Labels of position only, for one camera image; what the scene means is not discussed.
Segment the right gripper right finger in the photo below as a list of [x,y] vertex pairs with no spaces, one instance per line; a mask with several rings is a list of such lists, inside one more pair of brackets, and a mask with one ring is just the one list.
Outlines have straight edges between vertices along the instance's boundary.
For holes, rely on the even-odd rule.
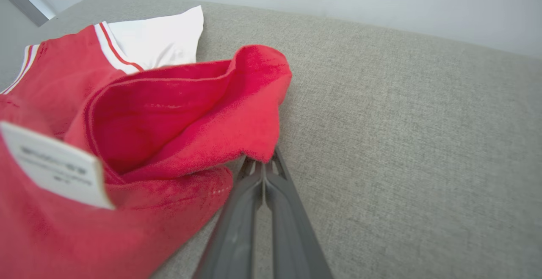
[[272,212],[274,279],[333,279],[279,148],[264,165],[265,201]]

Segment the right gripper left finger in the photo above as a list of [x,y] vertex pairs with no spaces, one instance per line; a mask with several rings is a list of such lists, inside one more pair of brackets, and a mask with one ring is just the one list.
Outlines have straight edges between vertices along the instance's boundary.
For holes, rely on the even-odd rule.
[[246,157],[192,279],[252,279],[263,163]]

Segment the red jersey with black lettering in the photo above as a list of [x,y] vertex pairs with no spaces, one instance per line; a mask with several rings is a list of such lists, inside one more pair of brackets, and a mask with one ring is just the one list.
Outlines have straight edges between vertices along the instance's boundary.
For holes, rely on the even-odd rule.
[[25,48],[0,91],[0,279],[149,279],[268,162],[292,71],[264,45],[196,61],[201,6]]

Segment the grey fabric sofa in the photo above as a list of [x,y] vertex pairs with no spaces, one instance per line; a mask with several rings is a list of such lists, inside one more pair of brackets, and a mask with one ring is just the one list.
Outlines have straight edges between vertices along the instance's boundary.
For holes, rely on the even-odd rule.
[[[246,45],[288,61],[275,148],[333,279],[542,279],[542,60],[187,0],[83,0],[48,21],[48,38],[34,45],[197,6],[198,63]],[[246,157],[226,164],[233,185]],[[259,161],[252,279],[274,278],[269,161]],[[224,205],[149,279],[192,279]]]

